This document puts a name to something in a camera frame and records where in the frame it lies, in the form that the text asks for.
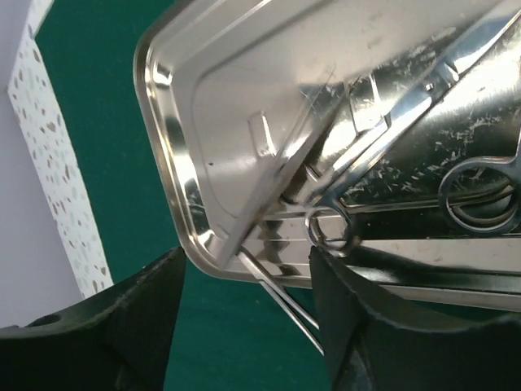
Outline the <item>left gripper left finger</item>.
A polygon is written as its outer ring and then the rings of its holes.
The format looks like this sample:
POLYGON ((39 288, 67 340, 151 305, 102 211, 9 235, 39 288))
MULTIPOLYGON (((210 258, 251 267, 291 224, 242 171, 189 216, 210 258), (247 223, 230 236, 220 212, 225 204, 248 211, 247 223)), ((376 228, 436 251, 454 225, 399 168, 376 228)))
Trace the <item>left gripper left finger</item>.
POLYGON ((2 328, 1 388, 163 389, 185 274, 173 248, 88 299, 2 328))

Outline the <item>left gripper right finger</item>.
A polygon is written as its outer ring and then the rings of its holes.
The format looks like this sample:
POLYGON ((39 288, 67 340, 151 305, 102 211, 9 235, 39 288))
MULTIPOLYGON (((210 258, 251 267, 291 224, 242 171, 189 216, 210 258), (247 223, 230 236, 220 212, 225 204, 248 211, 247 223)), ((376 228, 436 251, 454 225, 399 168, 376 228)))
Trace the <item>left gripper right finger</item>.
POLYGON ((475 321, 401 298, 352 270, 408 273, 411 260, 357 247, 313 247, 309 266, 333 390, 518 390, 520 317, 475 321))

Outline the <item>green surgical cloth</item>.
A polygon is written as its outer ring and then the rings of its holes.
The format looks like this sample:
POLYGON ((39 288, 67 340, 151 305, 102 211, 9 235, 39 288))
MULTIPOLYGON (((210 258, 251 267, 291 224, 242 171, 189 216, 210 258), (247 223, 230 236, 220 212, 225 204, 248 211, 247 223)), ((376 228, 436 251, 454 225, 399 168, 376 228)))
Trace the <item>green surgical cloth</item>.
MULTIPOLYGON (((167 1, 57 1, 37 34, 105 257, 120 281, 177 246, 136 99, 139 38, 167 1)), ((327 390, 322 356, 260 286, 188 266, 167 390, 327 390)))

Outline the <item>steel forceps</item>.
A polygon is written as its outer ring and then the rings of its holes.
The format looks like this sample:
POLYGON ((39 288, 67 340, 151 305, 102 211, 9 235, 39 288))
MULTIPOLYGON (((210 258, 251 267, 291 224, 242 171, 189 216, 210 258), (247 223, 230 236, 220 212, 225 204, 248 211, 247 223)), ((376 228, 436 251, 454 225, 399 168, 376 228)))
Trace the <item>steel forceps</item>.
MULTIPOLYGON (((331 135, 311 160, 305 199, 314 244, 338 249, 376 238, 469 236, 442 214, 438 189, 458 163, 513 156, 520 146, 520 13, 485 16, 402 51, 355 80, 331 135)), ((451 201, 506 184, 467 170, 451 201)), ((463 210, 496 217, 510 197, 463 210)))

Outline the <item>steel instrument tray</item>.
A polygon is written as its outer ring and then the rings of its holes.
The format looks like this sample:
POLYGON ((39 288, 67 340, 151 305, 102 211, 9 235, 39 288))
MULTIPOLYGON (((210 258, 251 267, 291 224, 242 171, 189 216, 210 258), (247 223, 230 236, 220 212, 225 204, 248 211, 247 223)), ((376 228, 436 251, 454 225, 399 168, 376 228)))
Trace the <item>steel instrument tray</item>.
MULTIPOLYGON (((309 288, 305 193, 352 83, 429 37, 517 1, 182 1, 145 33, 134 84, 181 245, 204 273, 256 280, 246 249, 283 284, 309 288)), ((418 263, 352 270, 409 299, 520 309, 520 229, 477 237, 356 235, 418 263)))

